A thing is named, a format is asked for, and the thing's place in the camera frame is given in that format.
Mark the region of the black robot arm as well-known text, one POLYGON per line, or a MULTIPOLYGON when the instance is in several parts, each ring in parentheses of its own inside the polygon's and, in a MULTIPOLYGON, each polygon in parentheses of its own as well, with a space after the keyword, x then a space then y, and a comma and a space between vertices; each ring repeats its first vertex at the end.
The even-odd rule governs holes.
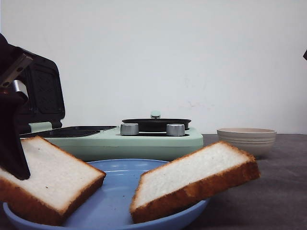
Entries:
POLYGON ((307 60, 307 50, 305 51, 305 53, 304 53, 304 55, 303 55, 303 58, 304 58, 305 60, 307 60))

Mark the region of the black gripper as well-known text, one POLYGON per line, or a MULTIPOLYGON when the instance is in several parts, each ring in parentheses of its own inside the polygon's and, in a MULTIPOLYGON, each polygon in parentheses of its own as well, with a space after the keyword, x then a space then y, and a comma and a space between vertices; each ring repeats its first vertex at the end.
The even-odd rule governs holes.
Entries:
POLYGON ((0 36, 0 92, 9 94, 16 92, 27 96, 26 85, 19 79, 19 75, 33 62, 34 54, 13 46, 7 39, 0 36))

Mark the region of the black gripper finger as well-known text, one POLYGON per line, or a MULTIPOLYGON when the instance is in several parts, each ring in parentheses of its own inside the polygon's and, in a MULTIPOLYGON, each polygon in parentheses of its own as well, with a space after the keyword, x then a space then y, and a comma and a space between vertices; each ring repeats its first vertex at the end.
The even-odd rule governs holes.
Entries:
POLYGON ((0 166, 19 180, 30 177, 15 122, 15 116, 23 102, 18 95, 0 96, 0 166))

